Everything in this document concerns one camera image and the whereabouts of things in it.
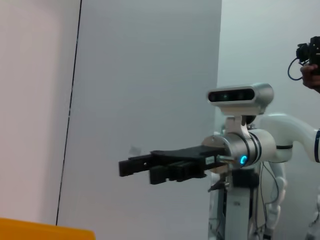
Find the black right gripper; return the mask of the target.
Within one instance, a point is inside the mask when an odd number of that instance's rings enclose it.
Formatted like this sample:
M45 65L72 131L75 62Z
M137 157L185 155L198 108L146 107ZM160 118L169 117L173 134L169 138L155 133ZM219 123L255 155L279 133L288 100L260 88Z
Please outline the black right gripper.
M148 155L129 157L120 161L119 176L126 177L149 171L151 185L159 185L166 181L184 182L190 179L202 179L207 176L206 170L222 165L216 158L226 153L224 147L205 145L179 150L154 150ZM154 166L154 160L160 165Z

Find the person hand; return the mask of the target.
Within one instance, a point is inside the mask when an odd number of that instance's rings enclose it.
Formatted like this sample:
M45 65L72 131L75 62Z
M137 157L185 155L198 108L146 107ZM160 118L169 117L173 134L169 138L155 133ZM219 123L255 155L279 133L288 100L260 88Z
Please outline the person hand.
M314 71L319 67L316 64L307 64L300 68L302 74L302 84L311 90L320 93L320 76L315 75Z

